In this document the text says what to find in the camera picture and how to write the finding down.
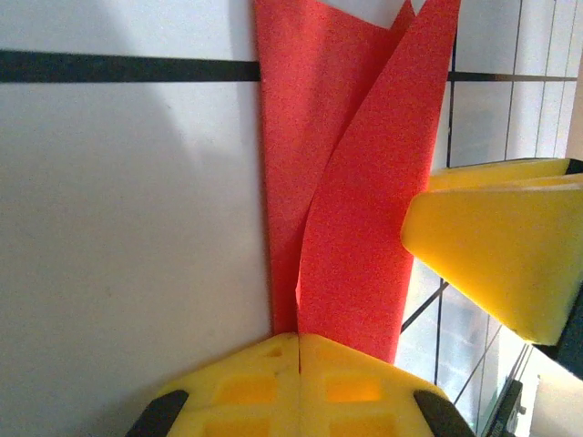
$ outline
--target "red paper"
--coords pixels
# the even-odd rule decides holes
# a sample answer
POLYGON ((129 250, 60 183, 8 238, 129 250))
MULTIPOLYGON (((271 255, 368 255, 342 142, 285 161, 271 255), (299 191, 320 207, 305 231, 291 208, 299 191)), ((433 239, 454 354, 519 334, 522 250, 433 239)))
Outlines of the red paper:
POLYGON ((316 0, 256 0, 271 306, 275 333, 297 330, 305 221, 332 151, 414 18, 391 30, 316 0))
POLYGON ((333 152, 302 245, 300 332, 394 359, 413 262, 401 226, 429 177, 458 9, 426 1, 333 152))

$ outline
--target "yellow plastic piece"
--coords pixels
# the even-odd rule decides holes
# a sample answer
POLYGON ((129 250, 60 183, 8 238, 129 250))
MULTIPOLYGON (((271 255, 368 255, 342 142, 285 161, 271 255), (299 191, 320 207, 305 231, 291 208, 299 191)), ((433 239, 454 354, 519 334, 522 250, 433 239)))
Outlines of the yellow plastic piece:
POLYGON ((300 337, 305 437, 432 437, 416 390, 429 382, 318 335, 300 337))
POLYGON ((429 178, 429 190, 492 186, 522 179, 561 176, 567 171, 569 160, 517 159, 444 169, 429 178))
POLYGON ((583 280, 578 178, 420 194, 402 242, 523 339, 556 344, 583 280))
POLYGON ((300 435, 299 343, 281 334, 167 385, 189 397, 169 437, 300 435))

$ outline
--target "red foam sheet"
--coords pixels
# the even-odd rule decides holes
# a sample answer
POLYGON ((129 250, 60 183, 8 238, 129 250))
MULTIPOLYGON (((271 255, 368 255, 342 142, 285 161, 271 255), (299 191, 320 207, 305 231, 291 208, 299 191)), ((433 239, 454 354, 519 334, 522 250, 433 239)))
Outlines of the red foam sheet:
POLYGON ((427 0, 332 154, 302 244, 300 332, 393 361, 412 257, 400 231, 427 184, 459 0, 427 0))
POLYGON ((406 0, 390 30, 316 0, 255 0, 255 14, 272 322, 281 333, 298 329, 295 288, 313 195, 414 12, 406 0))

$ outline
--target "folded red paper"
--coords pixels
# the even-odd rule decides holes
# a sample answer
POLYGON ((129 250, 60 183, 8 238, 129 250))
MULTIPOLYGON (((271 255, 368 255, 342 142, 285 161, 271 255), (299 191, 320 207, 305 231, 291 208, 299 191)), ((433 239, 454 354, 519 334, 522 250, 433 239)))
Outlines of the folded red paper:
POLYGON ((400 229, 428 178, 458 8, 427 0, 411 24, 407 1, 385 30, 256 0, 276 332, 296 329, 301 265, 300 331, 393 360, 412 265, 400 229))
POLYGON ((256 0, 275 333, 296 331, 303 230, 332 150, 414 18, 390 30, 316 0, 256 0))

